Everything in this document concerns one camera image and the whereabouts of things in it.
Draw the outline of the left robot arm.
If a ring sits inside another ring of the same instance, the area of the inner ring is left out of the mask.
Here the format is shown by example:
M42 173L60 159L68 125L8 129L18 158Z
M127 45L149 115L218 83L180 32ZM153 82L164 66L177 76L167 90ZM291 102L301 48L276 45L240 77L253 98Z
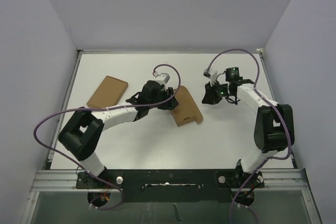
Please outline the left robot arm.
M122 123L135 122L147 116L153 108L173 110L178 106L174 89L150 80L131 98L103 111L76 111L58 135L58 141L89 172L88 182L95 188L107 181L105 166L96 155L101 133Z

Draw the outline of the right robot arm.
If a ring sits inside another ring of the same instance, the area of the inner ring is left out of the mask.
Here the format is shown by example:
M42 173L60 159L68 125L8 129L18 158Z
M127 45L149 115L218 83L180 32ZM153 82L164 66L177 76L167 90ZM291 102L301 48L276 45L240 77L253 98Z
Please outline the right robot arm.
M245 157L238 161L237 170L233 174L234 182L244 187L252 181L252 172L260 169L268 159L277 159L276 154L287 150L295 142L293 111L288 104L280 104L256 88L250 79L244 79L239 74L239 68L227 68L224 73L225 84L218 82L216 70L204 70L204 76L209 78L205 85L203 104L215 105L225 99L230 104L245 103L256 115L254 128L254 147Z

